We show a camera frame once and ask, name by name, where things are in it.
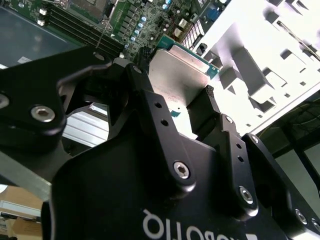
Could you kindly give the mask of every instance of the blue component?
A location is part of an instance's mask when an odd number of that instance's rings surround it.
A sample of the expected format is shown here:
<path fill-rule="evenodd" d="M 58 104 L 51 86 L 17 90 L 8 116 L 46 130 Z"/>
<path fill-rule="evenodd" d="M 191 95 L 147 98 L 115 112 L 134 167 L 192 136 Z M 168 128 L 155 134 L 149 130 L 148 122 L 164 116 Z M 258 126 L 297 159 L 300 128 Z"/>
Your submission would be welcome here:
<path fill-rule="evenodd" d="M 180 115 L 180 112 L 177 112 L 177 111 L 171 111 L 171 116 L 174 117 L 174 118 L 177 118 L 178 116 Z"/>
<path fill-rule="evenodd" d="M 214 5 L 211 5 L 210 7 L 207 8 L 205 15 L 208 19 L 212 20 L 215 22 L 218 17 L 220 16 L 221 12 L 217 10 L 217 8 Z"/>

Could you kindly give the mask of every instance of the wire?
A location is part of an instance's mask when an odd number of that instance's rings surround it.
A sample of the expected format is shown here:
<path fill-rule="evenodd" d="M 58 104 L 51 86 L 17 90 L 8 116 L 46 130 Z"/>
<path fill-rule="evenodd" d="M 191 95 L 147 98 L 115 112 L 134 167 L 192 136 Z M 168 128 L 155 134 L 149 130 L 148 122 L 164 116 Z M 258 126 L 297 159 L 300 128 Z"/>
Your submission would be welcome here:
<path fill-rule="evenodd" d="M 279 129 L 279 126 L 268 126 L 266 127 L 263 132 L 259 135 L 259 138 L 262 136 L 262 134 L 264 134 L 268 129 Z"/>
<path fill-rule="evenodd" d="M 316 101 L 318 101 L 318 100 L 320 100 L 320 97 L 317 98 L 316 100 L 313 100 L 311 103 L 314 103 L 314 102 L 316 102 Z M 303 104 L 303 105 L 301 105 L 301 106 L 297 106 L 295 109 L 292 109 L 291 111 L 287 112 L 286 114 L 293 113 L 293 112 L 295 112 L 295 111 L 297 111 L 297 110 L 299 110 L 299 109 L 304 110 L 303 107 L 309 106 L 311 103 L 306 103 L 306 104 Z M 316 116 L 315 118 L 313 118 L 313 119 L 311 119 L 311 120 L 308 120 L 308 121 L 305 121 L 305 122 L 301 122 L 301 123 L 293 124 L 293 126 L 308 124 L 308 123 L 310 123 L 310 122 L 318 119 L 319 117 L 320 117 L 320 115 L 319 115 L 319 116 Z M 268 126 L 268 127 L 266 127 L 266 128 L 263 130 L 263 132 L 260 133 L 260 135 L 259 135 L 258 137 L 260 138 L 268 129 L 279 129 L 279 128 L 280 128 L 279 126 Z"/>
<path fill-rule="evenodd" d="M 318 100 L 320 100 L 320 97 L 317 98 L 316 100 L 313 100 L 311 103 L 314 103 L 314 102 L 316 102 Z M 288 111 L 287 114 L 293 113 L 293 112 L 297 111 L 298 109 L 300 109 L 302 107 L 305 107 L 305 106 L 308 106 L 308 105 L 310 105 L 310 103 L 306 103 L 306 104 L 303 104 L 301 106 L 297 106 L 295 109 L 292 109 L 291 111 Z"/>
<path fill-rule="evenodd" d="M 316 116 L 315 118 L 312 118 L 312 119 L 310 119 L 310 120 L 308 120 L 308 121 L 304 121 L 304 122 L 301 122 L 301 123 L 295 123 L 295 124 L 292 124 L 292 125 L 293 125 L 293 126 L 298 126 L 298 125 L 308 124 L 308 123 L 310 123 L 310 122 L 313 122 L 313 121 L 316 120 L 316 119 L 319 119 L 319 117 L 320 117 L 320 115 L 318 115 L 318 116 Z"/>

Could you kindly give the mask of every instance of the cardboard box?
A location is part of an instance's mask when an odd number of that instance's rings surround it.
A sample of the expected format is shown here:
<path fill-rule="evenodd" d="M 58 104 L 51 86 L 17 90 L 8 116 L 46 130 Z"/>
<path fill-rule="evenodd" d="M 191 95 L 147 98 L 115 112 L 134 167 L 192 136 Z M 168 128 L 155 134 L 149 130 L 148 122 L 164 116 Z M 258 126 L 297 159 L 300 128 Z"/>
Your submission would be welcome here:
<path fill-rule="evenodd" d="M 0 212 L 35 219 L 41 214 L 42 201 L 21 187 L 8 186 L 0 193 Z"/>
<path fill-rule="evenodd" d="M 14 221 L 12 231 L 13 237 L 16 237 L 18 240 L 42 240 L 41 224 L 26 221 L 20 217 Z"/>

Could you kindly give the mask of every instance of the bolt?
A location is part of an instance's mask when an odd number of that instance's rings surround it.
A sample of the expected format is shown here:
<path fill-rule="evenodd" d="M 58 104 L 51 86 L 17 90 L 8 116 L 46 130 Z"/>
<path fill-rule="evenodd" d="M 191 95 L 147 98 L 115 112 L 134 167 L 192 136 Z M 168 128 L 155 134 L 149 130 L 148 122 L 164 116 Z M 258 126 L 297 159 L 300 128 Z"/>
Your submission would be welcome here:
<path fill-rule="evenodd" d="M 299 221 L 304 224 L 304 225 L 307 225 L 307 219 L 306 217 L 299 211 L 299 209 L 296 209 L 295 210 L 295 215 L 296 217 L 299 219 Z"/>
<path fill-rule="evenodd" d="M 259 140 L 256 136 L 251 136 L 251 138 L 255 141 L 256 144 L 259 142 Z"/>
<path fill-rule="evenodd" d="M 49 123 L 55 119 L 55 112 L 47 106 L 35 106 L 31 109 L 31 116 L 40 122 Z"/>
<path fill-rule="evenodd" d="M 182 179 L 187 179 L 190 175 L 188 167 L 180 161 L 176 161 L 173 164 L 173 168 L 174 168 L 174 171 L 176 172 L 176 174 L 178 174 L 179 177 Z"/>
<path fill-rule="evenodd" d="M 247 204 L 254 203 L 254 199 L 253 199 L 251 193 L 244 186 L 239 187 L 239 192 L 240 192 L 241 197 L 243 198 L 243 200 L 246 201 Z"/>
<path fill-rule="evenodd" d="M 231 123 L 231 124 L 234 122 L 234 121 L 231 119 L 231 117 L 229 117 L 229 116 L 225 116 L 225 118 L 226 118 L 226 119 L 228 120 L 228 122 Z"/>
<path fill-rule="evenodd" d="M 93 55 L 94 55 L 97 59 L 99 59 L 99 60 L 101 60 L 101 61 L 104 61 L 104 60 L 105 60 L 105 57 L 102 56 L 101 54 L 97 53 L 97 52 L 94 52 Z"/>
<path fill-rule="evenodd" d="M 313 226 L 320 232 L 320 225 L 317 223 L 315 219 L 311 219 L 311 222 L 313 223 Z"/>
<path fill-rule="evenodd" d="M 142 71 L 141 71 L 137 66 L 134 66 L 133 69 L 134 69 L 136 72 L 142 74 Z"/>
<path fill-rule="evenodd" d="M 9 98 L 7 96 L 0 93 L 0 109 L 5 108 L 10 103 Z"/>

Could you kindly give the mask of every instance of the motherboard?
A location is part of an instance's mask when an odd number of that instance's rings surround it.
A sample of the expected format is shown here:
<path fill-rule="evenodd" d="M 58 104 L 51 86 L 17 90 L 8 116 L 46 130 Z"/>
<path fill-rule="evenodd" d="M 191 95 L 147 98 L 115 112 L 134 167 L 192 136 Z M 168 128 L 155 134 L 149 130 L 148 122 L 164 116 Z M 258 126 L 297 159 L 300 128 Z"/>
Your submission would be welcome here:
<path fill-rule="evenodd" d="M 141 47 L 154 50 L 163 36 L 193 50 L 227 0 L 4 0 L 50 32 L 111 58 L 134 61 Z"/>

